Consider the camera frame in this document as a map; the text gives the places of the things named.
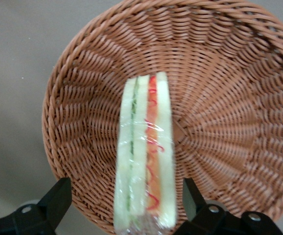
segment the brown wicker basket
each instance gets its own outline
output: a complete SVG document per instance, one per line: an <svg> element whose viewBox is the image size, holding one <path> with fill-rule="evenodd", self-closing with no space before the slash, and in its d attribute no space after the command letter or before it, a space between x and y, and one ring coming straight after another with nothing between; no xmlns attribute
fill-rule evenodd
<svg viewBox="0 0 283 235"><path fill-rule="evenodd" d="M74 205L114 233L120 101L128 78L166 71L178 224L182 179L230 212L283 214L283 24L242 0L125 0L89 22L50 77L46 153Z"/></svg>

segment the metal screw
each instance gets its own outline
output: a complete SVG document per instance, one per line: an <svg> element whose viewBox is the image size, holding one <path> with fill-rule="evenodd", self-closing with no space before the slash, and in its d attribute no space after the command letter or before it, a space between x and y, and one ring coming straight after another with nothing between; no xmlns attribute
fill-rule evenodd
<svg viewBox="0 0 283 235"><path fill-rule="evenodd" d="M24 207L24 208L22 209L22 213L27 213L27 212L29 212L31 209L32 209L31 206Z"/></svg>
<svg viewBox="0 0 283 235"><path fill-rule="evenodd" d="M261 221L261 217L259 217L257 214L251 213L251 214L249 214L249 217L253 221Z"/></svg>
<svg viewBox="0 0 283 235"><path fill-rule="evenodd" d="M218 209L218 207L216 207L216 206L210 206L210 207L209 207L209 210L210 210L211 212L213 212L213 213L218 213L218 212L219 212L219 209Z"/></svg>

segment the gray table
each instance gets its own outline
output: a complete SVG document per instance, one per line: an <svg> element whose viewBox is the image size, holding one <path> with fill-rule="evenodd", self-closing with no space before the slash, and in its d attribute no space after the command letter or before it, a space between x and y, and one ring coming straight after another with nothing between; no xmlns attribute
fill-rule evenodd
<svg viewBox="0 0 283 235"><path fill-rule="evenodd" d="M252 0L283 21L283 0ZM53 66L72 37L119 0L0 0L0 216L55 183L41 132ZM277 223L283 230L283 217ZM104 234L71 207L59 235Z"/></svg>

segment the wicker basket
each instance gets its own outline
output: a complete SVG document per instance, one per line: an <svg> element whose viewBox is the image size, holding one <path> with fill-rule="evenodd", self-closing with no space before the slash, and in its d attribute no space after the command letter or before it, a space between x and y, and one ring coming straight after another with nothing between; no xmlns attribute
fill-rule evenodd
<svg viewBox="0 0 283 235"><path fill-rule="evenodd" d="M125 0L89 22L50 77L46 153L73 203L114 233L120 101L128 78L166 71L178 224L182 179L230 212L283 214L283 24L241 0Z"/></svg>

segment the woven basket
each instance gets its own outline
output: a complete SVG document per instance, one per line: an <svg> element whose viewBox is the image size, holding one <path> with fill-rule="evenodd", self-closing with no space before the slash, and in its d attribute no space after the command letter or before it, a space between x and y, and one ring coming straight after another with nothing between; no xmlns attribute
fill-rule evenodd
<svg viewBox="0 0 283 235"><path fill-rule="evenodd" d="M45 150L74 205L114 233L124 83L166 71L173 110L178 225L182 180L234 215L283 214L283 24L241 0L125 0L89 22L50 77Z"/></svg>

